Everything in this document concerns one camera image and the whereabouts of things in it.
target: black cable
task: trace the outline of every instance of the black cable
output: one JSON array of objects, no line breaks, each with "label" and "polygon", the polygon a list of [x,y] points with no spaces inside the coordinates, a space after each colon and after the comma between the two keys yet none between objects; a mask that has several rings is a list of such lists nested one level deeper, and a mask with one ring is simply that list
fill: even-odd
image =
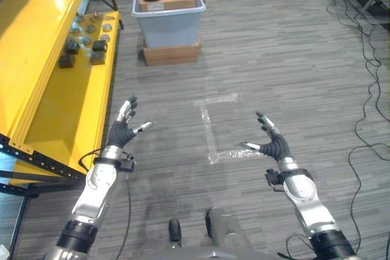
[{"label": "black cable", "polygon": [[127,240],[127,237],[129,235],[129,230],[130,230],[130,222],[131,222],[131,218],[132,218],[132,199],[131,199],[131,194],[130,194],[130,183],[129,183],[129,178],[127,177],[126,179],[126,182],[127,182],[127,196],[129,198],[129,216],[127,218],[127,227],[126,227],[126,233],[124,235],[124,238],[123,238],[123,242],[122,242],[122,245],[121,245],[121,248],[119,249],[119,252],[118,252],[118,255],[116,255],[116,258],[115,260],[118,260],[119,257],[121,256],[122,254],[122,251],[123,251],[123,248],[124,248],[124,245],[126,243],[126,240]]},{"label": "black cable", "polygon": [[[360,177],[358,175],[358,173],[356,172],[354,166],[352,165],[351,163],[351,160],[350,160],[350,157],[351,157],[351,154],[356,151],[357,149],[362,149],[362,148],[369,148],[371,149],[371,151],[374,152],[374,154],[376,154],[376,156],[378,156],[381,160],[384,160],[384,161],[390,161],[389,158],[384,158],[383,156],[381,156],[375,149],[374,149],[374,146],[385,146],[385,147],[388,147],[386,144],[383,144],[383,143],[375,143],[375,144],[369,144],[367,141],[365,141],[361,136],[360,134],[358,133],[358,125],[360,122],[362,122],[363,120],[365,120],[367,118],[367,114],[366,114],[366,105],[367,103],[371,100],[372,98],[372,93],[371,93],[371,88],[372,86],[376,85],[378,87],[378,95],[377,95],[377,98],[375,100],[375,108],[376,110],[378,111],[378,113],[387,121],[389,122],[389,119],[386,117],[386,115],[384,115],[381,110],[379,109],[378,107],[378,103],[379,103],[379,100],[380,100],[380,96],[381,96],[381,86],[380,86],[380,81],[379,81],[379,76],[378,76],[378,70],[379,68],[382,66],[382,62],[380,60],[378,60],[378,58],[375,56],[375,53],[376,53],[376,48],[373,47],[373,45],[371,44],[371,36],[372,36],[372,32],[374,31],[374,29],[376,28],[376,24],[372,24],[370,23],[367,18],[362,15],[364,17],[364,20],[370,24],[372,26],[371,28],[371,31],[369,34],[365,33],[364,30],[363,30],[363,27],[361,26],[360,22],[356,19],[356,17],[359,15],[359,13],[357,13],[353,19],[349,16],[349,14],[347,13],[348,11],[348,3],[346,0],[343,0],[344,4],[345,4],[345,11],[344,11],[344,14],[345,16],[351,21],[353,22],[354,24],[356,24],[356,26],[351,26],[351,25],[348,25],[348,24],[344,24],[341,20],[340,20],[340,17],[338,15],[338,13],[332,13],[329,11],[329,7],[332,5],[332,6],[335,6],[336,5],[336,0],[332,0],[332,3],[330,5],[328,5],[327,7],[327,12],[330,13],[331,15],[334,15],[336,14],[336,17],[339,21],[340,24],[342,24],[343,26],[347,26],[349,28],[353,28],[353,29],[357,29],[360,33],[360,39],[361,39],[361,42],[362,42],[362,53],[363,53],[363,57],[364,59],[366,60],[366,64],[365,64],[365,67],[367,69],[367,71],[369,72],[369,74],[374,78],[374,82],[372,82],[369,86],[368,86],[368,93],[369,93],[369,97],[366,99],[364,105],[363,105],[363,117],[358,120],[355,124],[355,127],[354,127],[354,131],[355,131],[355,134],[356,136],[365,144],[365,146],[358,146],[358,147],[354,147],[348,154],[348,164],[349,166],[351,167],[351,169],[353,170],[353,173],[355,174],[356,176],[356,179],[358,180],[358,188],[356,189],[354,195],[353,195],[353,198],[352,198],[352,201],[351,201],[351,204],[350,204],[350,216],[352,218],[352,221],[353,221],[353,224],[355,225],[355,228],[356,228],[356,231],[358,233],[358,246],[356,248],[356,253],[358,253],[359,249],[360,249],[360,245],[361,245],[361,234],[360,234],[360,231],[359,231],[359,228],[358,228],[358,225],[356,223],[356,220],[353,216],[353,203],[355,202],[355,199],[361,189],[361,180],[360,180]],[[369,41],[369,45],[372,49],[372,55],[373,55],[373,58],[368,58],[365,54],[365,50],[364,50],[364,38],[363,36],[366,36],[368,38],[368,41]],[[371,66],[375,67],[375,73],[372,73],[372,71],[370,70],[370,68],[368,67],[368,64],[370,64]],[[389,243],[390,243],[390,238],[389,238],[389,242],[388,242],[388,245],[386,247],[386,257],[387,257],[387,254],[388,254],[388,248],[389,248]]]},{"label": "black cable", "polygon": [[278,252],[277,255],[279,257],[282,257],[284,259],[289,259],[289,260],[301,260],[301,259],[297,259],[297,258],[293,258],[291,256],[291,253],[290,253],[290,250],[289,250],[289,247],[288,247],[288,243],[290,242],[290,240],[293,238],[293,237],[297,237],[298,239],[301,240],[301,242],[303,242],[311,251],[313,251],[313,248],[311,247],[311,245],[309,243],[306,242],[306,237],[302,234],[297,234],[297,233],[293,233],[290,237],[287,238],[286,240],[286,251],[287,251],[287,255],[283,254],[283,253],[280,253]]},{"label": "black cable", "polygon": [[388,244],[386,245],[386,260],[389,260],[389,247],[390,247],[390,233],[389,233]]},{"label": "black cable", "polygon": [[101,147],[100,149],[94,149],[91,152],[86,153],[79,159],[79,166],[85,169],[87,172],[89,171],[88,168],[84,165],[83,159],[86,158],[88,155],[99,155],[97,152],[104,149],[104,147]]}]

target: yellow shelf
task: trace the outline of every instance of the yellow shelf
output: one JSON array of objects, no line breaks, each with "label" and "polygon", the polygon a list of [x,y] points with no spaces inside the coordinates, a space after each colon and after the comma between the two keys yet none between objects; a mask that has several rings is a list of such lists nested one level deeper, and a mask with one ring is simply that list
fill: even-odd
[{"label": "yellow shelf", "polygon": [[[37,152],[83,173],[86,172],[78,165],[79,158],[101,146],[118,34],[119,13],[100,16],[93,23],[84,16],[81,31],[70,36],[81,43],[82,36],[98,40],[102,34],[108,34],[105,64],[90,64],[92,44],[80,45],[73,68],[62,69],[56,64],[24,140]],[[97,27],[95,33],[86,33],[89,24]],[[111,24],[112,30],[103,32],[103,24]],[[87,167],[91,167],[92,161],[93,156],[83,160]],[[17,161],[14,171],[26,172],[26,163]],[[28,172],[54,175],[32,165],[28,166]],[[10,184],[28,182],[10,180]]]},{"label": "yellow shelf", "polygon": [[0,133],[23,141],[48,84],[80,0],[0,3]]}]

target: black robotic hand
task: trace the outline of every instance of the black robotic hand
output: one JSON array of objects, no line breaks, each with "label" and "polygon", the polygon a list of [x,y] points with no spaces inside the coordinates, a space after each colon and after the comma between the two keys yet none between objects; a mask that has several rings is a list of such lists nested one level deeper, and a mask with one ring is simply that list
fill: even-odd
[{"label": "black robotic hand", "polygon": [[287,141],[280,134],[280,131],[275,126],[275,124],[267,116],[260,112],[256,112],[256,115],[257,121],[263,124],[261,126],[261,129],[263,129],[263,131],[268,134],[268,136],[271,138],[271,142],[269,144],[262,145],[250,142],[242,142],[240,143],[240,145],[245,149],[261,152],[265,155],[268,155],[276,161],[291,157]]},{"label": "black robotic hand", "polygon": [[108,134],[109,146],[123,148],[128,142],[136,137],[139,132],[145,131],[152,126],[151,122],[141,124],[137,128],[127,128],[127,124],[135,116],[134,109],[137,107],[137,97],[131,96],[122,105],[119,113],[114,121],[110,133]]}]

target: robotic hand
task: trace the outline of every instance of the robotic hand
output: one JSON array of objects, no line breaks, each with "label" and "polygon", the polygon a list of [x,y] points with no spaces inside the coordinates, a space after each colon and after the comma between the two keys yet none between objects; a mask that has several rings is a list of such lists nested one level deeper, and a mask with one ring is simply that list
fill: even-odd
[{"label": "robotic hand", "polygon": [[268,169],[266,179],[275,191],[283,185],[287,198],[294,204],[298,221],[309,238],[318,259],[359,259],[344,237],[329,210],[321,203],[316,185],[306,169],[298,166],[288,144],[275,124],[264,114],[256,112],[257,120],[271,138],[269,144],[242,142],[245,149],[261,152],[276,160],[280,173]]},{"label": "robotic hand", "polygon": [[84,260],[92,247],[98,229],[107,213],[111,195],[118,184],[123,147],[137,134],[152,126],[151,122],[136,128],[127,128],[134,117],[137,98],[132,96],[122,105],[108,134],[107,146],[94,166],[88,171],[83,193],[74,205],[57,245],[46,255],[45,260]]}]

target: white label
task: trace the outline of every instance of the white label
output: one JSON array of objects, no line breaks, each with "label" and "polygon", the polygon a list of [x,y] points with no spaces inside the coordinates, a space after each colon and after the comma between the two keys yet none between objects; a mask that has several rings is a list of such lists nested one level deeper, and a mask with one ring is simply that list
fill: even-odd
[{"label": "white label", "polygon": [[147,10],[150,12],[157,12],[159,10],[164,10],[164,3],[162,2],[148,3]]}]

